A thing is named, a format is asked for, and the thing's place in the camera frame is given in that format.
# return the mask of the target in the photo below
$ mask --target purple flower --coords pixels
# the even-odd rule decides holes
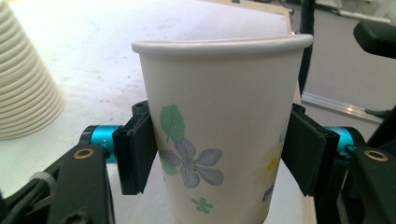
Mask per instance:
[[[171,150],[164,150],[163,157],[172,165],[179,167],[184,186],[192,189],[199,185],[200,177],[213,186],[221,185],[223,173],[220,170],[209,168],[221,158],[220,149],[210,148],[201,152],[195,160],[195,147],[187,139],[175,142],[177,154]]]

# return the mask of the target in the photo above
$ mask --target black pole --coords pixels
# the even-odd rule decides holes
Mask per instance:
[[[301,24],[300,34],[314,35],[314,11],[315,0],[303,0],[301,5]],[[298,82],[300,86],[300,94],[303,93],[306,78],[308,76],[309,64],[311,63],[312,45],[304,49],[303,59],[300,67]]]

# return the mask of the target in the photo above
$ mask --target flower print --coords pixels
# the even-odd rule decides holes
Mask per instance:
[[[206,202],[206,198],[203,198],[203,197],[201,197],[199,199],[199,201],[196,200],[196,199],[191,199],[191,201],[193,203],[195,203],[196,205],[198,205],[198,206],[196,206],[196,209],[198,211],[204,212],[205,214],[209,214],[209,209],[213,208],[213,204],[212,203],[207,203]]]
[[[207,167],[213,166],[219,161],[222,155],[220,149],[204,150],[195,160],[196,150],[188,139],[184,138],[174,144],[178,155],[171,150],[163,150],[162,156],[170,164],[180,167],[179,171],[186,188],[197,187],[200,183],[200,177],[213,186],[222,184],[223,173],[220,170]]]
[[[271,147],[265,153],[266,165],[257,168],[252,173],[256,177],[253,182],[254,185],[259,185],[263,188],[266,188],[268,186],[268,181],[276,175],[276,169],[279,165],[282,148],[283,142]]]

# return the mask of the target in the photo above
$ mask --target brass screw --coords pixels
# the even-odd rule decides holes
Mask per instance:
[[[79,151],[75,152],[73,154],[73,158],[77,160],[83,160],[89,158],[91,155],[93,155],[93,149],[92,148],[83,148],[80,149]]]
[[[380,152],[380,151],[375,151],[375,150],[365,150],[364,154],[375,161],[388,161],[389,158],[387,155],[385,155],[384,153]]]

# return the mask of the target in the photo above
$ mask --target small green flower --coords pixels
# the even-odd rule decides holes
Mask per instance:
[[[196,205],[198,205],[198,206],[196,207],[196,209],[197,209],[198,211],[204,212],[204,213],[206,213],[206,214],[209,214],[209,209],[210,209],[210,208],[213,208],[213,204],[207,203],[207,202],[206,202],[206,198],[204,198],[204,197],[201,197],[201,198],[199,199],[199,201],[198,201],[198,200],[195,200],[195,199],[191,199],[191,201],[192,201],[193,203],[195,203]]]

